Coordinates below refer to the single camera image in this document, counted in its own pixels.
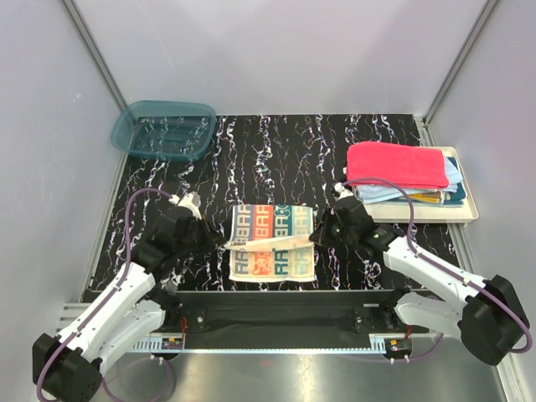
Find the red towel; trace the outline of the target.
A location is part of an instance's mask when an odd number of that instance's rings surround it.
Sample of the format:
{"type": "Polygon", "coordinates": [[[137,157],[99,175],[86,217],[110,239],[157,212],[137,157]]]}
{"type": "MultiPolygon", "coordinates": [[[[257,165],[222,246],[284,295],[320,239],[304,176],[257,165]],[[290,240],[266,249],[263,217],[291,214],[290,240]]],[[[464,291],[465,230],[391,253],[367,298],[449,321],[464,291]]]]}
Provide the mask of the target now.
{"type": "Polygon", "coordinates": [[[359,142],[347,150],[348,181],[381,178],[401,188],[446,188],[445,158],[437,149],[386,142],[359,142]]]}

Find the white striped cloth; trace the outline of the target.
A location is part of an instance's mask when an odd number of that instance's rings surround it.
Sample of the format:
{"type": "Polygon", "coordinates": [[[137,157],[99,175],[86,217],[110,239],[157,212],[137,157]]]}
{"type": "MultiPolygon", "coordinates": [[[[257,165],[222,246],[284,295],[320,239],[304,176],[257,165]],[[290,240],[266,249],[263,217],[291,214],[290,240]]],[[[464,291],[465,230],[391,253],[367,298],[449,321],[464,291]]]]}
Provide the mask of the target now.
{"type": "Polygon", "coordinates": [[[229,278],[273,283],[316,280],[313,208],[297,205],[237,204],[232,208],[229,278]]]}

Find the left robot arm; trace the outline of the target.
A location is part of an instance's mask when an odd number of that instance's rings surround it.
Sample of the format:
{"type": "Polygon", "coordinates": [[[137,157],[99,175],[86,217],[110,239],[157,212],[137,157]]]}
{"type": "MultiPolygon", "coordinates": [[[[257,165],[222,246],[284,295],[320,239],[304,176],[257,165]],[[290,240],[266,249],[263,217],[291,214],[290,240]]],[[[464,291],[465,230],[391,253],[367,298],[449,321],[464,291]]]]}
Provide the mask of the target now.
{"type": "Polygon", "coordinates": [[[180,323],[179,301],[160,289],[172,263],[225,242],[199,207],[181,201],[129,252],[106,289],[67,327],[32,347],[33,382],[41,401],[88,401],[108,369],[141,338],[180,323]]]}

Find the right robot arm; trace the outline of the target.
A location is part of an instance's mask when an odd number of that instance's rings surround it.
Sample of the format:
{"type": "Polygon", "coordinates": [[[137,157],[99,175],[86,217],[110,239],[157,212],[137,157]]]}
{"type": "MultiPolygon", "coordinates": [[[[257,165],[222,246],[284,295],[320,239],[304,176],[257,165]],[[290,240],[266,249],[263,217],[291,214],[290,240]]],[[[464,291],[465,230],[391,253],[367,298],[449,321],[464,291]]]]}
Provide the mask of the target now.
{"type": "Polygon", "coordinates": [[[310,239],[318,246],[361,251],[434,293],[425,297],[408,288],[392,291],[379,307],[388,331],[426,327],[459,340],[492,366],[533,346],[527,315],[510,281],[502,276],[487,280],[446,263],[394,226],[375,223],[353,196],[340,198],[325,211],[310,239]]]}

